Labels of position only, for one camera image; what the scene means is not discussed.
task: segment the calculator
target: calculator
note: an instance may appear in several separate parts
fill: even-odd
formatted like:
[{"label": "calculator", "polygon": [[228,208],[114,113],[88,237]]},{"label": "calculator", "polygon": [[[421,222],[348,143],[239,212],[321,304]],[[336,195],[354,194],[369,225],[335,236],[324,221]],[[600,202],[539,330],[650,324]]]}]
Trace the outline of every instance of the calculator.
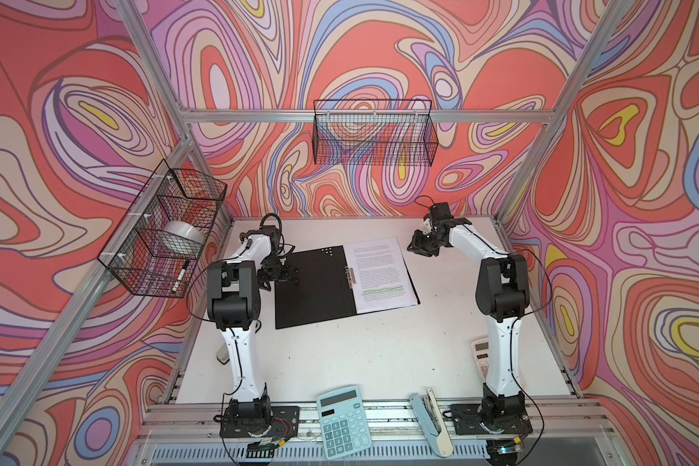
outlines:
[{"label": "calculator", "polygon": [[316,400],[327,459],[370,448],[370,430],[357,386],[339,388]]}]

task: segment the black mounting plate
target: black mounting plate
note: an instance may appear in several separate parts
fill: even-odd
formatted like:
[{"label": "black mounting plate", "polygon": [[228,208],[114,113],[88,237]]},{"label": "black mounting plate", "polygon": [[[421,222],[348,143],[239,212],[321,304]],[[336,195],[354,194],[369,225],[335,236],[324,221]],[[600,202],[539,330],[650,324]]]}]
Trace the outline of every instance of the black mounting plate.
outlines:
[{"label": "black mounting plate", "polygon": [[[487,431],[482,427],[481,420],[477,414],[477,409],[479,404],[461,404],[461,405],[450,405],[450,415],[453,417],[453,426],[456,427],[456,434],[458,435],[492,435],[491,432]],[[503,430],[502,434],[513,434],[521,435],[524,432],[531,433],[533,429],[531,428],[531,420],[525,419],[522,421],[525,426],[520,432],[516,431],[515,426],[509,426],[507,429]]]},{"label": "black mounting plate", "polygon": [[[300,420],[299,406],[272,405],[272,415],[274,417],[281,417],[282,419],[285,419],[293,426],[293,431],[290,433],[290,437],[294,437],[298,434],[298,421]],[[227,419],[227,408],[224,419]],[[285,427],[285,424],[277,419],[273,419],[270,430],[266,433],[265,437],[282,438],[285,437],[286,430],[287,427]],[[220,423],[220,436],[222,438],[255,438],[252,437],[243,426],[234,426],[227,421]]]}]

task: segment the binder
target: binder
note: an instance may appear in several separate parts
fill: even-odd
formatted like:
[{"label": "binder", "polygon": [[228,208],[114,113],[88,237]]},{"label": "binder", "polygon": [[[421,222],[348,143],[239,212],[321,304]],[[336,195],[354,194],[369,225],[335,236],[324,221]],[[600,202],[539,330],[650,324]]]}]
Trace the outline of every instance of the binder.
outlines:
[{"label": "binder", "polygon": [[[298,269],[298,281],[275,283],[274,321],[277,330],[358,314],[351,288],[354,276],[347,267],[342,246],[292,253],[285,263]],[[411,275],[409,282],[419,304]]]}]

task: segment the paper document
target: paper document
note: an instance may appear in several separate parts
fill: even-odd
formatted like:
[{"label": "paper document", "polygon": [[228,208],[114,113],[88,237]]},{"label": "paper document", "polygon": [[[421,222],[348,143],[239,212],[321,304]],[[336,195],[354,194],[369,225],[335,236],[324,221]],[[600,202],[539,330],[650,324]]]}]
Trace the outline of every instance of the paper document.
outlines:
[{"label": "paper document", "polygon": [[396,238],[349,243],[344,255],[358,314],[417,304]]}]

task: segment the white table surface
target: white table surface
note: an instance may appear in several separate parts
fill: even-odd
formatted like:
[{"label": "white table surface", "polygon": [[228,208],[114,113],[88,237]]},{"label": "white table surface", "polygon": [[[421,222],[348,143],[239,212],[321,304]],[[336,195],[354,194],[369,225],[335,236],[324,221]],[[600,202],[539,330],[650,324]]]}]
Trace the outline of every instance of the white table surface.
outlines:
[{"label": "white table surface", "polygon": [[[491,219],[469,219],[502,247]],[[482,396],[470,350],[473,339],[487,334],[474,297],[478,264],[452,247],[441,247],[438,257],[408,252],[419,225],[419,219],[283,221],[285,241],[296,251],[397,237],[421,304],[275,330],[274,292],[261,290],[263,327],[255,338],[273,402],[315,401],[347,385],[358,385],[365,400],[405,399],[427,387],[440,399]],[[239,233],[258,226],[236,221],[224,257],[239,246]],[[203,322],[176,403],[220,403],[223,392],[233,390],[230,367],[215,359],[223,343],[214,323]],[[522,322],[520,370],[530,395],[569,395],[533,316]]]}]

